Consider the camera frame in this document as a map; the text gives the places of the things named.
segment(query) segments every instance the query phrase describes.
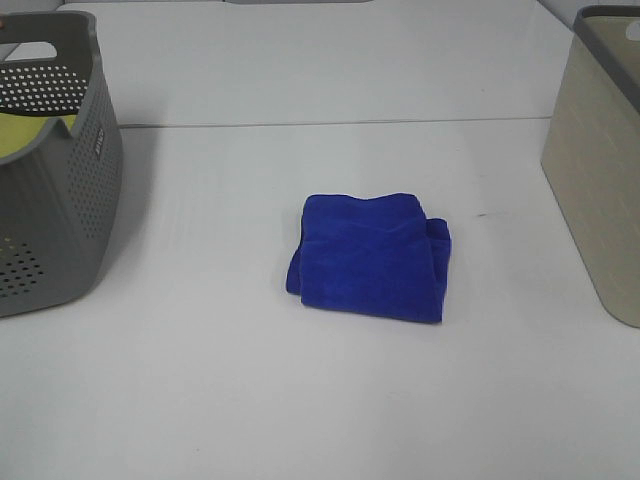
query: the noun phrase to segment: plastic laundry basket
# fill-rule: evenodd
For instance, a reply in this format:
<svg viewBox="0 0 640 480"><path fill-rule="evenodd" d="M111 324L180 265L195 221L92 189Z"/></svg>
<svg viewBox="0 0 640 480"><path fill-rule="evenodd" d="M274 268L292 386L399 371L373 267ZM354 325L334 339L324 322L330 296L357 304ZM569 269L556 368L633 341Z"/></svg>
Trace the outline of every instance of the plastic laundry basket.
<svg viewBox="0 0 640 480"><path fill-rule="evenodd" d="M542 166L604 307L640 326L640 8L579 12Z"/></svg>
<svg viewBox="0 0 640 480"><path fill-rule="evenodd" d="M0 157L0 317L72 300L92 286L122 173L94 17L1 20L0 43L48 42L57 56L0 63L0 128L15 130L7 138L42 123L26 145Z"/></svg>

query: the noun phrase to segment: towel fold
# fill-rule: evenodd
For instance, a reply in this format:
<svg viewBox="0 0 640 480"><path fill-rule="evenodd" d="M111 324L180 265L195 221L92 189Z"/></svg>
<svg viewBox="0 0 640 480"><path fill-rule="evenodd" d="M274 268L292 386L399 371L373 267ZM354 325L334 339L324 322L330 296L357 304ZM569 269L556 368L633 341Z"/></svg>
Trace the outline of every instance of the towel fold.
<svg viewBox="0 0 640 480"><path fill-rule="evenodd" d="M450 254L447 223L413 195L313 195L286 288L311 307L437 323Z"/></svg>

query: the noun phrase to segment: perforated basket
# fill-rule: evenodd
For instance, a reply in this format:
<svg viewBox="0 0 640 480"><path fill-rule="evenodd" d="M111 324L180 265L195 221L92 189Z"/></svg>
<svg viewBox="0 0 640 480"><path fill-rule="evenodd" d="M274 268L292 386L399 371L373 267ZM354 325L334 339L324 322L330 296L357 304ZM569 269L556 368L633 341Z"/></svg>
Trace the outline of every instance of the perforated basket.
<svg viewBox="0 0 640 480"><path fill-rule="evenodd" d="M2 317L67 302L93 285L118 202L122 140L93 16L0 20L0 43L48 42L57 51L0 62L0 114L49 117L30 143L0 157ZM77 115L71 129L61 115Z"/></svg>

